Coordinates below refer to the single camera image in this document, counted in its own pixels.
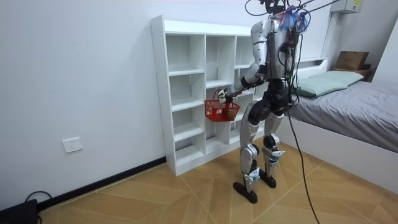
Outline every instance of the humanoid robot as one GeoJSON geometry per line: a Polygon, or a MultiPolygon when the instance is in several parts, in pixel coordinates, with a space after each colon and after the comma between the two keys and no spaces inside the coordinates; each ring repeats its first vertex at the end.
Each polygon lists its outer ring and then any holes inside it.
{"type": "Polygon", "coordinates": [[[294,27],[281,29],[285,6],[279,0],[263,0],[269,14],[268,19],[254,24],[251,29],[254,62],[240,83],[231,85],[218,93],[222,103],[232,102],[242,91],[268,82],[267,91],[261,101],[253,101],[246,108],[240,129],[240,161],[243,184],[235,182],[234,189],[251,203],[257,203],[257,195],[252,184],[263,180],[269,187],[276,188],[273,178],[274,167],[283,151],[278,150],[279,138],[275,135],[284,113],[292,106],[290,94],[291,77],[294,74],[295,52],[299,32],[294,27]],[[259,129],[260,121],[265,120],[264,147],[261,149],[265,170],[260,170],[256,157],[260,149],[252,143],[259,129]]]}

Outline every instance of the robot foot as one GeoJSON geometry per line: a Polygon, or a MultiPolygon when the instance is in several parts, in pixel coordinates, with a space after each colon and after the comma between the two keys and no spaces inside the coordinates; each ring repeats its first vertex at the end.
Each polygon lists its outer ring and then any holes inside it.
{"type": "Polygon", "coordinates": [[[267,172],[260,170],[260,179],[263,180],[270,188],[276,188],[276,180],[272,176],[268,178],[267,172]]]}
{"type": "Polygon", "coordinates": [[[249,202],[257,203],[257,195],[256,195],[256,193],[254,193],[254,191],[251,191],[250,193],[247,192],[246,187],[239,182],[235,182],[233,184],[233,187],[240,195],[242,195],[243,197],[248,199],[249,202]]]}

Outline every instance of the basket handle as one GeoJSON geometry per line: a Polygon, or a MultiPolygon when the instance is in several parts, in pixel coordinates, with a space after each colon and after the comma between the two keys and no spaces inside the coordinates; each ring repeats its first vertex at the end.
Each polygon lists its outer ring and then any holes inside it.
{"type": "Polygon", "coordinates": [[[214,100],[214,98],[216,98],[216,94],[218,93],[218,92],[220,92],[221,90],[216,90],[215,92],[214,92],[214,95],[213,95],[213,100],[214,100]]]}

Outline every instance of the robot leg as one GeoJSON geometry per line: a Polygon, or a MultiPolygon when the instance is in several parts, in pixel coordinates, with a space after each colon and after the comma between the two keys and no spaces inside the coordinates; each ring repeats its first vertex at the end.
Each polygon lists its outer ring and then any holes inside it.
{"type": "Polygon", "coordinates": [[[256,157],[259,155],[259,148],[252,144],[253,138],[255,137],[257,130],[259,129],[259,121],[264,120],[253,116],[257,114],[259,108],[263,108],[264,114],[269,114],[269,108],[267,108],[267,101],[253,101],[249,104],[246,109],[240,130],[240,143],[241,143],[241,172],[243,175],[244,185],[235,182],[233,184],[234,189],[247,198],[251,203],[257,203],[257,195],[252,191],[252,184],[260,179],[260,168],[257,166],[256,157]]]}
{"type": "Polygon", "coordinates": [[[279,116],[272,113],[266,119],[264,127],[264,147],[262,148],[262,153],[266,163],[266,170],[260,170],[260,178],[271,188],[276,188],[276,180],[273,178],[274,167],[277,165],[279,157],[284,153],[284,151],[278,150],[280,140],[275,135],[283,117],[283,113],[279,116]]]}

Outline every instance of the bed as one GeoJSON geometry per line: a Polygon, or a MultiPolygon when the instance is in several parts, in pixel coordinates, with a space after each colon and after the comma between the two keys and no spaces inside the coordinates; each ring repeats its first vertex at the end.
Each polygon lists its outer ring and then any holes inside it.
{"type": "Polygon", "coordinates": [[[315,99],[301,98],[293,117],[398,152],[398,89],[357,82],[315,99]]]}
{"type": "MultiPolygon", "coordinates": [[[[298,70],[307,78],[326,72],[314,58],[298,70]]],[[[398,89],[358,82],[316,99],[300,98],[292,124],[301,150],[398,194],[398,89]]],[[[297,147],[285,117],[276,135],[297,147]]]]}

